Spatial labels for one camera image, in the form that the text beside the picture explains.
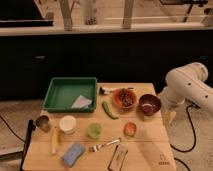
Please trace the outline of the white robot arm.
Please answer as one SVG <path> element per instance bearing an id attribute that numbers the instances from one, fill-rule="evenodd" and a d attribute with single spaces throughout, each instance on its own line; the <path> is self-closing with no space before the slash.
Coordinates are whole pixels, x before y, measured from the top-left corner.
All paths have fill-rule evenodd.
<path id="1" fill-rule="evenodd" d="M 207 78 L 207 67 L 199 62 L 172 69 L 167 73 L 166 87 L 158 94 L 164 125 L 173 121 L 176 116 L 175 109 L 186 99 L 213 114 L 213 88 L 205 84 Z"/>

